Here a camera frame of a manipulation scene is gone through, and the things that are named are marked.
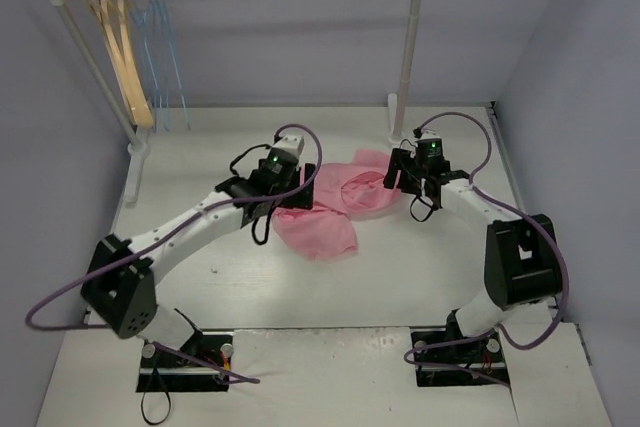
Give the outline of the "pink t shirt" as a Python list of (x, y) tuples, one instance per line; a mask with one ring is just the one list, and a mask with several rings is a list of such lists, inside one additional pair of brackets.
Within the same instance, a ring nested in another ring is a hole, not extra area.
[(284, 244), (310, 261), (332, 261), (358, 250), (353, 222), (388, 211), (399, 199), (384, 187), (390, 156), (359, 149), (349, 163), (327, 163), (314, 180), (309, 210), (279, 208), (272, 227)]

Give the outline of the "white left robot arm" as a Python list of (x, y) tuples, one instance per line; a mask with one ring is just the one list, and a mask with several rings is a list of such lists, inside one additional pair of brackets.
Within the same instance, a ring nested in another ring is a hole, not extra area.
[(201, 332), (186, 316), (158, 303), (157, 284), (213, 241), (255, 227), (277, 208), (311, 207), (315, 170), (299, 165), (303, 149), (302, 136), (281, 137), (249, 177), (227, 179), (195, 207), (144, 234), (104, 237), (95, 248), (82, 298), (119, 338), (160, 343), (175, 365), (191, 365), (200, 353)]

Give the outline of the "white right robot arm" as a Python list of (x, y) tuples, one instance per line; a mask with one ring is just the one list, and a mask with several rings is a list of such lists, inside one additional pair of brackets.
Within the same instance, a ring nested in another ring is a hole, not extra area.
[(500, 326), (517, 309), (545, 301), (563, 289), (563, 278), (551, 220), (526, 218), (508, 204), (486, 198), (471, 175), (453, 170), (442, 140), (419, 140), (412, 150), (392, 150), (383, 186), (398, 190), (463, 220), (485, 241), (482, 283), (474, 298), (452, 310), (442, 335), (445, 352), (464, 359), (479, 344), (478, 336)]

